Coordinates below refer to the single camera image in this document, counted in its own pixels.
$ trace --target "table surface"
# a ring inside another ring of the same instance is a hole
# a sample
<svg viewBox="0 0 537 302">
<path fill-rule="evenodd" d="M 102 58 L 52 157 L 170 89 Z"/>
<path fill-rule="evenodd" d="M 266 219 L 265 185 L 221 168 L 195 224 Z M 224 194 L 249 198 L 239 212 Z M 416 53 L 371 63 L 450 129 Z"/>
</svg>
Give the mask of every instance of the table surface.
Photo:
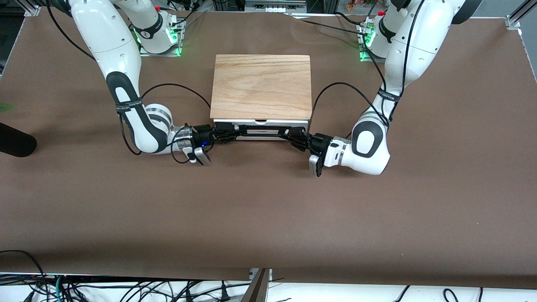
<svg viewBox="0 0 537 302">
<path fill-rule="evenodd" d="M 175 82 L 210 100 L 216 54 L 309 55 L 313 96 L 335 81 L 371 97 L 380 85 L 351 33 L 277 13 L 206 13 L 182 57 L 142 59 L 140 90 Z M 39 144 L 28 158 L 0 154 L 0 248 L 29 251 L 46 272 L 244 279 L 272 267 L 299 282 L 535 288 L 535 95 L 517 31 L 471 19 L 405 90 L 381 176 L 336 167 L 312 177 L 309 155 L 284 142 L 217 145 L 210 167 L 178 165 L 130 154 L 97 65 L 42 12 L 25 20 L 0 81 L 15 106 L 2 121 Z M 164 104 L 176 123 L 210 121 L 176 87 L 144 102 Z M 311 130 L 345 136 L 366 107 L 331 88 Z M 21 270 L 34 268 L 0 258 L 0 271 Z"/>
</svg>

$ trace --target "black cable tie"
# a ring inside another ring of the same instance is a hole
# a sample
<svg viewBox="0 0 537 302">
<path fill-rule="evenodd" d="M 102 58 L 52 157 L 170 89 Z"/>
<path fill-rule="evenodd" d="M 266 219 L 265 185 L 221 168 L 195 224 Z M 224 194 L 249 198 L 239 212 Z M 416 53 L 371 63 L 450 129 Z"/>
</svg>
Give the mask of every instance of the black cable tie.
<svg viewBox="0 0 537 302">
<path fill-rule="evenodd" d="M 125 111 L 129 111 L 132 108 L 136 108 L 136 107 L 139 107 L 139 106 L 142 106 L 142 105 L 143 105 L 142 99 L 138 98 L 138 99 L 132 100 L 130 102 L 116 103 L 115 104 L 115 110 L 117 112 L 125 112 Z"/>
<path fill-rule="evenodd" d="M 394 103 L 398 103 L 399 100 L 401 99 L 401 96 L 397 96 L 397 95 L 393 95 L 389 92 L 386 92 L 382 87 L 379 88 L 379 92 L 377 92 L 377 94 L 387 100 L 390 100 Z"/>
</svg>

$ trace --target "metal bracket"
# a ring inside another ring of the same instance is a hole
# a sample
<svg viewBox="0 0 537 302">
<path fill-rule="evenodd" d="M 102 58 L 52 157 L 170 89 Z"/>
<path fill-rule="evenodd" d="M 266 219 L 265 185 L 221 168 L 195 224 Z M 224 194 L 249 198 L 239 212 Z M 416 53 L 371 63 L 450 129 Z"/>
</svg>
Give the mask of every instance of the metal bracket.
<svg viewBox="0 0 537 302">
<path fill-rule="evenodd" d="M 505 26 L 507 26 L 508 31 L 516 31 L 520 28 L 520 22 L 516 22 L 515 24 L 510 24 L 509 16 L 505 17 Z"/>
<path fill-rule="evenodd" d="M 252 283 L 248 286 L 241 302 L 265 302 L 269 282 L 272 280 L 272 269 L 250 269 Z"/>
<path fill-rule="evenodd" d="M 170 17 L 169 22 L 178 23 L 177 16 L 169 14 L 169 17 Z M 187 21 L 183 21 L 175 26 L 170 27 L 170 31 L 177 31 L 177 32 L 170 32 L 169 34 L 170 39 L 172 39 L 173 41 L 176 41 L 176 43 L 172 47 L 170 47 L 170 49 L 168 49 L 167 51 L 163 53 L 155 54 L 155 53 L 148 52 L 147 50 L 143 48 L 143 46 L 141 46 L 140 56 L 164 56 L 164 57 L 181 56 L 181 52 L 183 51 L 183 41 L 185 39 L 186 26 L 187 26 Z"/>
<path fill-rule="evenodd" d="M 371 46 L 371 42 L 376 36 L 373 19 L 367 18 L 360 25 L 356 25 L 356 30 L 357 32 L 359 32 L 357 36 L 358 47 L 360 49 L 360 61 L 372 62 L 373 60 L 371 59 L 370 52 L 368 52 L 366 48 Z M 385 61 L 386 59 L 383 57 L 375 58 L 376 63 L 384 63 Z"/>
<path fill-rule="evenodd" d="M 520 27 L 520 21 L 537 6 L 537 0 L 524 0 L 510 15 L 505 17 L 505 25 L 508 30 L 517 30 Z"/>
</svg>

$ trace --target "wood grain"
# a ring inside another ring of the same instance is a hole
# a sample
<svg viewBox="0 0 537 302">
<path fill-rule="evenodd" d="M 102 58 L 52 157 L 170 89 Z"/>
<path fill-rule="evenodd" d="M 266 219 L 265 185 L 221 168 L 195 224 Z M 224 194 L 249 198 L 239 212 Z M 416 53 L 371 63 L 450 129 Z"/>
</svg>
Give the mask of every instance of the wood grain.
<svg viewBox="0 0 537 302">
<path fill-rule="evenodd" d="M 309 55 L 216 55 L 211 118 L 309 119 Z"/>
</svg>

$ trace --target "power cord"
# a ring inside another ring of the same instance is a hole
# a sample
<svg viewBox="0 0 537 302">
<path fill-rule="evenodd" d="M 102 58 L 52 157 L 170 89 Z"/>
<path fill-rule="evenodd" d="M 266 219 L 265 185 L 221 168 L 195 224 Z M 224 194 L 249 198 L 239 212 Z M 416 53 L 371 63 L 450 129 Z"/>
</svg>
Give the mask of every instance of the power cord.
<svg viewBox="0 0 537 302">
<path fill-rule="evenodd" d="M 171 143 L 169 143 L 170 145 L 170 153 L 171 153 L 171 157 L 173 158 L 174 161 L 176 161 L 177 163 L 180 163 L 180 164 L 184 164 L 184 163 L 188 163 L 190 161 L 190 159 L 187 159 L 186 161 L 182 162 L 182 161 L 179 161 L 177 160 L 177 158 L 175 158 L 175 155 L 173 154 L 173 144 L 177 143 L 177 142 L 180 142 L 180 141 L 184 141 L 184 140 L 190 140 L 190 138 L 181 138 L 181 139 L 178 139 L 178 140 L 175 140 L 177 138 L 177 135 L 185 128 L 187 127 L 190 127 L 188 124 L 185 123 L 185 125 L 183 127 L 181 127 L 179 130 L 177 130 L 177 132 L 175 133 L 175 135 L 173 136 L 173 138 L 171 139 Z"/>
<path fill-rule="evenodd" d="M 451 290 L 451 289 L 444 289 L 444 291 L 442 292 L 442 295 L 444 296 L 444 301 L 445 302 L 451 302 L 447 299 L 447 295 L 446 293 L 451 293 L 451 295 L 453 296 L 453 298 L 455 299 L 455 302 L 459 302 L 459 300 L 457 299 L 457 296 L 455 295 L 455 293 Z M 481 302 L 481 298 L 483 297 L 483 288 L 480 287 L 479 288 L 479 296 L 477 298 L 477 302 Z"/>
<path fill-rule="evenodd" d="M 222 281 L 222 297 L 220 298 L 220 302 L 227 302 L 229 300 L 231 300 L 231 298 L 228 295 L 226 284 L 224 283 L 224 281 Z"/>
<path fill-rule="evenodd" d="M 311 109 L 311 117 L 309 118 L 309 123 L 308 123 L 308 128 L 306 129 L 306 132 L 309 133 L 309 130 L 310 130 L 310 127 L 311 127 L 311 121 L 313 120 L 313 114 L 315 113 L 315 108 L 317 107 L 317 102 L 319 101 L 319 98 L 321 97 L 321 95 L 327 90 L 329 89 L 330 87 L 332 86 L 335 86 L 335 85 L 345 85 L 345 86 L 348 86 L 352 89 L 354 89 L 359 95 L 361 95 L 364 100 L 366 100 L 366 102 L 371 106 L 371 108 L 373 109 L 373 111 L 376 113 L 377 116 L 379 116 L 379 118 L 382 120 L 382 122 L 388 126 L 388 120 L 386 119 L 385 116 L 381 115 L 380 112 L 378 112 L 378 110 L 373 106 L 373 103 L 371 103 L 371 101 L 367 98 L 367 96 L 360 91 L 360 89 L 354 87 L 353 85 L 349 84 L 349 83 L 346 83 L 346 82 L 335 82 L 335 83 L 332 83 L 328 86 L 326 86 L 325 88 L 323 88 L 323 90 L 321 90 L 321 92 L 319 92 L 319 94 L 317 95 L 317 98 L 315 99 L 315 102 L 313 103 L 313 108 Z"/>
<path fill-rule="evenodd" d="M 308 20 L 304 20 L 304 19 L 300 19 L 300 20 L 302 22 L 306 22 L 306 23 L 310 23 L 310 24 L 314 24 L 314 25 L 318 25 L 318 26 L 324 26 L 324 27 L 327 27 L 327 28 L 331 28 L 333 30 L 338 30 L 338 31 L 343 31 L 343 32 L 350 32 L 350 33 L 358 34 L 358 35 L 364 35 L 364 33 L 357 32 L 357 31 L 351 31 L 351 30 L 347 30 L 347 29 L 344 29 L 344 28 L 339 28 L 339 27 L 335 27 L 335 26 L 331 26 L 331 25 L 327 25 L 327 24 L 322 24 L 322 23 L 317 23 L 317 22 L 313 22 L 313 21 L 308 21 Z"/>
<path fill-rule="evenodd" d="M 408 288 L 410 287 L 410 285 L 407 285 L 405 286 L 405 288 L 403 289 L 403 291 L 401 292 L 401 294 L 399 295 L 399 298 L 397 300 L 395 300 L 394 302 L 401 302 L 401 300 L 403 299 L 404 297 L 404 294 L 407 292 Z"/>
<path fill-rule="evenodd" d="M 356 21 L 353 21 L 353 20 L 349 19 L 346 15 L 344 15 L 344 14 L 341 13 L 341 12 L 336 11 L 336 12 L 334 12 L 334 15 L 342 16 L 343 19 L 347 20 L 347 22 L 352 23 L 352 24 L 354 24 L 354 25 L 360 25 L 360 22 L 356 22 Z"/>
<path fill-rule="evenodd" d="M 95 58 L 89 54 L 88 52 L 86 52 L 85 50 L 83 50 L 82 48 L 80 48 L 80 46 L 78 46 L 76 43 L 74 43 L 71 38 L 63 31 L 63 29 L 61 28 L 61 26 L 58 24 L 58 22 L 56 21 L 56 18 L 54 18 L 54 15 L 52 14 L 52 10 L 50 9 L 50 0 L 46 0 L 47 1 L 47 11 L 48 11 L 48 14 L 50 15 L 50 18 L 52 19 L 52 22 L 54 22 L 54 24 L 56 25 L 56 27 L 58 28 L 58 30 L 63 34 L 63 36 L 67 39 L 67 41 L 69 41 L 69 43 L 71 43 L 73 46 L 75 46 L 79 51 L 83 52 L 85 55 L 87 55 L 90 59 L 94 60 L 95 61 Z"/>
<path fill-rule="evenodd" d="M 25 250 L 20 250 L 20 249 L 0 250 L 0 254 L 4 254 L 4 253 L 20 253 L 20 254 L 26 255 L 26 257 L 28 257 L 28 258 L 30 258 L 30 260 L 32 260 L 32 262 L 35 264 L 35 267 L 37 267 L 37 270 L 39 270 L 39 274 L 41 274 L 41 279 L 43 280 L 43 284 L 45 286 L 45 291 L 47 292 L 47 295 L 46 295 L 47 299 L 46 300 L 47 300 L 47 302 L 49 302 L 48 283 L 47 283 L 47 281 L 45 279 L 45 272 L 43 272 L 43 269 L 39 265 L 39 262 L 37 262 L 37 260 L 32 256 L 32 254 L 28 253 Z"/>
<path fill-rule="evenodd" d="M 175 83 L 163 83 L 163 84 L 155 85 L 155 86 L 149 88 L 148 90 L 146 90 L 142 94 L 142 96 L 140 98 L 143 99 L 150 91 L 152 91 L 155 88 L 162 87 L 162 86 L 176 86 L 176 87 L 184 88 L 184 89 L 194 93 L 195 95 L 199 96 L 205 102 L 207 107 L 211 108 L 211 105 L 209 104 L 209 102 L 201 94 L 197 93 L 195 90 L 193 90 L 193 89 L 191 89 L 191 88 L 189 88 L 187 86 L 184 86 L 184 85 L 181 85 L 181 84 L 175 84 Z"/>
<path fill-rule="evenodd" d="M 137 155 L 137 156 L 142 154 L 142 151 L 140 150 L 138 150 L 138 152 L 135 152 L 130 146 L 130 144 L 128 143 L 127 138 L 125 137 L 125 128 L 123 127 L 123 115 L 121 113 L 119 113 L 118 115 L 119 115 L 119 126 L 121 127 L 121 136 L 123 137 L 123 142 L 125 143 L 125 145 L 127 146 L 127 148 L 132 154 Z"/>
<path fill-rule="evenodd" d="M 185 22 L 185 21 L 186 21 L 186 20 L 187 20 L 187 19 L 188 19 L 194 12 L 195 12 L 195 11 L 196 11 L 196 9 L 192 9 L 192 10 L 188 13 L 188 15 L 186 15 L 186 17 L 183 18 L 183 20 L 178 21 L 178 22 L 175 22 L 175 23 L 172 23 L 171 26 L 176 26 L 176 25 L 179 25 L 179 24 Z"/>
</svg>

